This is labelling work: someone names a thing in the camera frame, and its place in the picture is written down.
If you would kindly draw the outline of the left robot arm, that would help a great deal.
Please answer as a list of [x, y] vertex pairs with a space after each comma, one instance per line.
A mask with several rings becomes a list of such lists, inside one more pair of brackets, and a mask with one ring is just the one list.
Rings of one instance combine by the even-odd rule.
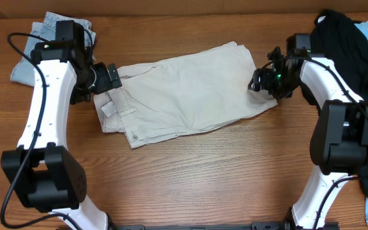
[[33, 97], [17, 147], [1, 167], [16, 195], [42, 219], [57, 217], [71, 229], [114, 229], [87, 195], [83, 167], [70, 154], [66, 126], [71, 105], [121, 87], [116, 66], [93, 62], [93, 39], [73, 20], [57, 22], [52, 41], [38, 38], [27, 60], [34, 70]]

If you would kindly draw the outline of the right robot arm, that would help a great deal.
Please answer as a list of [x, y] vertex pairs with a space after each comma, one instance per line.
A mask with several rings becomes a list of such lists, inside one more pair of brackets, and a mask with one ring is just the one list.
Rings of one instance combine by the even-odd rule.
[[368, 105], [339, 75], [334, 62], [315, 53], [308, 34], [287, 39], [287, 54], [276, 47], [269, 62], [254, 71], [248, 84], [276, 100], [289, 98], [300, 87], [319, 118], [310, 140], [314, 164], [299, 200], [280, 222], [254, 222], [252, 229], [338, 229], [326, 215], [342, 187], [357, 180], [368, 165]]

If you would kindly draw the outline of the beige khaki shorts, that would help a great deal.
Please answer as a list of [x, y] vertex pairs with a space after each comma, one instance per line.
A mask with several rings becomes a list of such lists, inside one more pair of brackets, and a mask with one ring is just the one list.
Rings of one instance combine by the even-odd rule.
[[196, 54], [118, 68], [122, 86], [95, 95], [102, 131], [131, 148], [219, 129], [277, 105], [247, 88], [256, 66], [236, 42]]

